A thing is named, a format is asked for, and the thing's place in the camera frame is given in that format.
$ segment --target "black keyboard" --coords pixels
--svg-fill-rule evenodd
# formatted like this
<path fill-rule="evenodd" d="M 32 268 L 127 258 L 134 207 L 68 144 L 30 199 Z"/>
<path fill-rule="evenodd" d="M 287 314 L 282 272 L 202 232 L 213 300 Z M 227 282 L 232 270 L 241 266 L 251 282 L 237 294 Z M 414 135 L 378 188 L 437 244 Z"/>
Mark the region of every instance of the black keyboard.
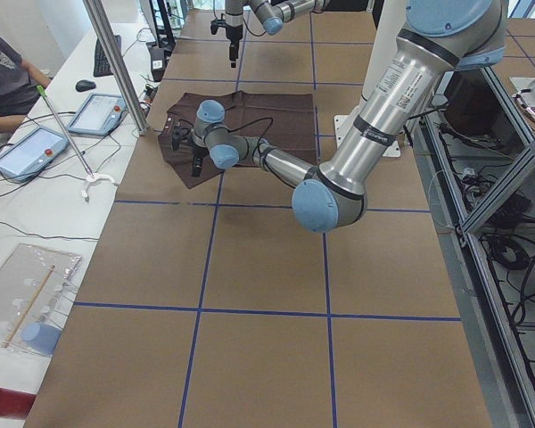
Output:
<path fill-rule="evenodd" d="M 115 41 L 117 42 L 117 46 L 119 47 L 119 51 L 120 51 L 121 50 L 121 36 L 116 35 Z M 93 77 L 100 78 L 102 76 L 110 76 L 111 74 L 113 74 L 113 72 L 111 71 L 111 65 L 109 65 L 109 60 L 107 59 L 107 55 L 105 55 L 105 52 L 103 51 L 103 48 L 101 47 L 101 42 L 99 41 L 99 39 L 97 39 L 97 43 L 95 43 Z"/>

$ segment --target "black mouse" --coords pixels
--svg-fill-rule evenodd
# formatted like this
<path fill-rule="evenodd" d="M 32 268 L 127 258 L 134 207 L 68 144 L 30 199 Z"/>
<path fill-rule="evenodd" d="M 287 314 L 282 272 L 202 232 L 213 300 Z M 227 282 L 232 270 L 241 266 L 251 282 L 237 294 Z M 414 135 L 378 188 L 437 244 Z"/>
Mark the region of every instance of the black mouse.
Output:
<path fill-rule="evenodd" d="M 92 82 L 91 80 L 80 80 L 78 83 L 75 84 L 75 90 L 78 92 L 85 92 L 90 91 L 91 89 L 95 89 L 97 85 L 95 82 Z"/>

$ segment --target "dark shirt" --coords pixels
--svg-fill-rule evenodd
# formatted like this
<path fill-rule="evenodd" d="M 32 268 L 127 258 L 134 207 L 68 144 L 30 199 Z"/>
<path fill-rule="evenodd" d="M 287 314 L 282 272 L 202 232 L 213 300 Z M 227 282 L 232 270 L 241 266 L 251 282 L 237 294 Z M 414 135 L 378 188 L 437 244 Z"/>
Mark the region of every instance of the dark shirt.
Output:
<path fill-rule="evenodd" d="M 21 67 L 21 55 L 0 38 L 0 116 L 28 114 L 39 98 L 36 86 Z"/>

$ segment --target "white table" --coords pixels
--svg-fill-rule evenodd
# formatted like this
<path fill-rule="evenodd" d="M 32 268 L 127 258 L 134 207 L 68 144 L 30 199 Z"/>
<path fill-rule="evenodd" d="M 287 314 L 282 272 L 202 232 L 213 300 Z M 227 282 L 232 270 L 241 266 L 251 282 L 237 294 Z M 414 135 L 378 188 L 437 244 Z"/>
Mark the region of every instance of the white table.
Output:
<path fill-rule="evenodd" d="M 121 52 L 124 56 L 129 75 L 136 92 L 142 98 L 146 78 L 150 76 L 150 57 L 144 41 L 151 37 L 150 31 L 143 30 L 142 24 L 112 24 L 113 32 L 122 36 Z M 93 53 L 96 35 L 91 30 L 79 43 L 70 58 L 64 63 L 60 72 L 47 88 L 50 102 L 57 111 L 76 111 L 92 93 L 119 94 L 117 82 L 113 76 L 93 78 Z M 97 88 L 93 91 L 78 93 L 75 84 L 81 79 L 94 80 Z M 49 114 L 43 100 L 39 100 L 29 114 L 36 118 Z M 70 116 L 63 116 L 69 121 Z M 40 120 L 40 124 L 58 130 L 54 118 Z M 11 142 L 20 140 L 36 125 L 22 126 Z M 112 136 L 121 145 L 120 150 L 106 161 L 99 172 L 110 174 L 117 183 L 123 178 L 127 164 L 136 144 L 138 132 L 134 121 L 126 116 Z M 118 145 L 110 138 L 105 138 L 98 145 L 97 138 L 76 137 L 76 143 L 86 150 L 86 160 L 93 170 L 102 164 Z M 56 158 L 53 165 L 59 166 L 47 170 L 44 176 L 71 174 L 85 177 L 86 172 L 78 158 L 73 156 L 71 147 Z M 0 194 L 12 190 L 16 185 L 0 182 Z M 16 226 L 28 233 L 40 235 L 87 236 L 97 238 L 107 219 L 113 203 L 117 186 L 109 181 L 100 181 L 89 188 L 89 202 L 81 196 L 83 182 L 70 177 L 56 179 L 36 178 L 20 190 L 0 198 L 0 221 Z M 93 255 L 96 242 L 83 240 L 51 239 L 44 240 L 29 237 L 0 225 L 0 267 L 19 243 L 35 244 L 60 251 L 70 251 L 82 256 L 78 271 L 72 278 L 79 285 Z M 49 358 L 39 357 L 18 351 L 0 349 L 0 386 L 19 391 L 37 392 L 42 382 Z M 0 427 L 23 426 L 23 421 L 10 421 L 0 418 Z"/>

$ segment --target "tablet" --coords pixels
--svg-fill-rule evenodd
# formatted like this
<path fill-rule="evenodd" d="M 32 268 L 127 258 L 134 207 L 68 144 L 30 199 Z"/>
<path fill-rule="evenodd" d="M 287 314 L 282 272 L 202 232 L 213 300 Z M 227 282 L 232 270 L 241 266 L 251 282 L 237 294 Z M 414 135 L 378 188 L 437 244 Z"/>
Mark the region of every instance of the tablet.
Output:
<path fill-rule="evenodd" d="M 120 95 L 90 94 L 71 119 L 68 131 L 81 136 L 107 136 L 123 119 L 126 107 Z"/>
<path fill-rule="evenodd" d="M 68 145 L 68 139 L 52 129 L 37 127 L 0 154 L 0 173 L 21 183 L 39 174 Z"/>

